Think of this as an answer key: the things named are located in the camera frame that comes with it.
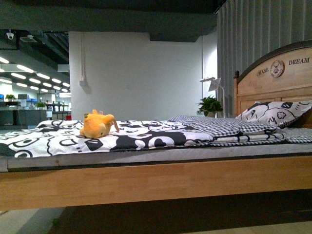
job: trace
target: black and white duvet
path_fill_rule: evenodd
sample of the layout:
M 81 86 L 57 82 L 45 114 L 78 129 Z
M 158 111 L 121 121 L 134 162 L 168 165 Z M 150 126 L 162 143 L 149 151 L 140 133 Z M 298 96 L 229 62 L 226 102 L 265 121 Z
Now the black and white duvet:
M 130 120 L 117 123 L 119 133 L 112 126 L 109 135 L 89 139 L 79 135 L 83 126 L 81 121 L 43 121 L 35 129 L 0 135 L 0 156 L 39 157 L 177 147 L 258 145 L 287 141 L 287 134 L 278 127 L 250 124 L 238 119 L 178 116 L 166 121 Z

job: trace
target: white lamp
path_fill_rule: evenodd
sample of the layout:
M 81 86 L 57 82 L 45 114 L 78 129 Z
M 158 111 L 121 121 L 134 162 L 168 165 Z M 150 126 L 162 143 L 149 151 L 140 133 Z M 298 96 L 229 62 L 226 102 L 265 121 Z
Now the white lamp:
M 225 113 L 225 93 L 224 93 L 224 86 L 220 85 L 220 81 L 221 81 L 221 78 L 214 78 L 214 77 L 207 77 L 207 78 L 204 78 L 204 79 L 200 79 L 199 80 L 200 82 L 207 82 L 207 81 L 210 81 L 210 86 L 209 86 L 209 92 L 210 91 L 214 91 L 214 90 L 217 90 L 219 87 L 222 89 L 222 95 L 223 95 L 223 117 L 225 118 L 226 116 L 226 113 Z

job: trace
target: clock emblem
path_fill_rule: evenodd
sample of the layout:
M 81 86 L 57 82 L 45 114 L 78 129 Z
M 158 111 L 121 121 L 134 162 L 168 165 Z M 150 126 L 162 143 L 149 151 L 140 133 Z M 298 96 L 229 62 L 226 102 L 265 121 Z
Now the clock emblem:
M 285 71 L 285 64 L 282 60 L 275 60 L 271 65 L 271 75 L 273 77 L 280 77 Z

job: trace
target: wooden headboard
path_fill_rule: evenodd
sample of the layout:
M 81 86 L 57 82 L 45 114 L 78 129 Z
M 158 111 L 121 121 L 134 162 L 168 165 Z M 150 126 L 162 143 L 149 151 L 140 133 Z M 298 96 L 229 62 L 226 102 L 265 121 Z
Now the wooden headboard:
M 257 60 L 234 79 L 235 116 L 255 101 L 312 100 L 312 40 L 274 50 Z M 312 128 L 310 110 L 297 127 Z

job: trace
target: duck plush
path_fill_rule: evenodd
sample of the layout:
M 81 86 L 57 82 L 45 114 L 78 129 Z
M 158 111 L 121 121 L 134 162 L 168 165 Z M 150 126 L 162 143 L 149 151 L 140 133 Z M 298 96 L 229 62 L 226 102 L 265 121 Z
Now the duck plush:
M 96 110 L 91 113 L 84 114 L 84 126 L 80 129 L 80 135 L 87 138 L 99 138 L 109 134 L 112 124 L 116 131 L 119 132 L 118 125 L 113 115 L 103 115 L 103 112 L 98 113 Z

